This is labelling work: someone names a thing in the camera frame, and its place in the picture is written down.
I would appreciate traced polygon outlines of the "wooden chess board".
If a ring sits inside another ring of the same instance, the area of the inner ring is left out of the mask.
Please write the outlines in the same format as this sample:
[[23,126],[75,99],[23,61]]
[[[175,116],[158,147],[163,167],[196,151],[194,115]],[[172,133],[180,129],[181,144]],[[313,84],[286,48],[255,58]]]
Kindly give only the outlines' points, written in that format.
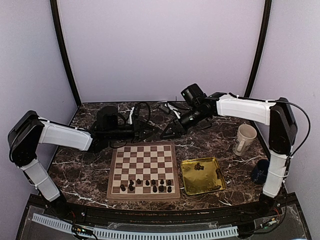
[[[159,192],[160,180],[164,192]],[[128,191],[130,180],[134,191]],[[153,192],[151,181],[158,192]],[[167,192],[167,181],[172,192]],[[181,197],[175,144],[170,141],[131,143],[113,150],[107,185],[107,199],[114,201],[171,201]]]

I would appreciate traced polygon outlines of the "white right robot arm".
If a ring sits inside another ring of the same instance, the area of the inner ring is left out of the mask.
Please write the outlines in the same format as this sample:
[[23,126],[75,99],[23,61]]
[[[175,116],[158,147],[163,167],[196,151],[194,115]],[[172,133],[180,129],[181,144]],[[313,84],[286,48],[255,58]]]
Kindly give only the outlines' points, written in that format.
[[196,83],[187,86],[181,95],[190,109],[167,124],[160,134],[162,140],[181,138],[202,120],[213,117],[234,117],[265,126],[268,136],[263,139],[268,146],[270,164],[262,189],[266,198],[255,205],[255,213],[266,217],[275,208],[271,198],[279,194],[293,156],[298,125],[292,104],[285,97],[264,100],[226,92],[207,95]]

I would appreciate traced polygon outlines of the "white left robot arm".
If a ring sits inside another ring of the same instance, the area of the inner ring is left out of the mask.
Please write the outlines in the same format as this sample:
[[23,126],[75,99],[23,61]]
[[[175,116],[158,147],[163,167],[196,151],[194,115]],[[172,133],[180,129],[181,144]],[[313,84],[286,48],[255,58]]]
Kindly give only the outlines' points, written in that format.
[[98,153],[114,142],[137,142],[158,132],[148,117],[143,120],[140,107],[134,106],[128,116],[116,106],[101,108],[90,128],[69,126],[41,117],[34,110],[27,111],[10,130],[7,140],[9,159],[21,169],[38,192],[51,203],[51,210],[60,218],[67,218],[70,206],[59,187],[48,174],[48,163],[42,163],[45,150],[67,147],[78,151]]

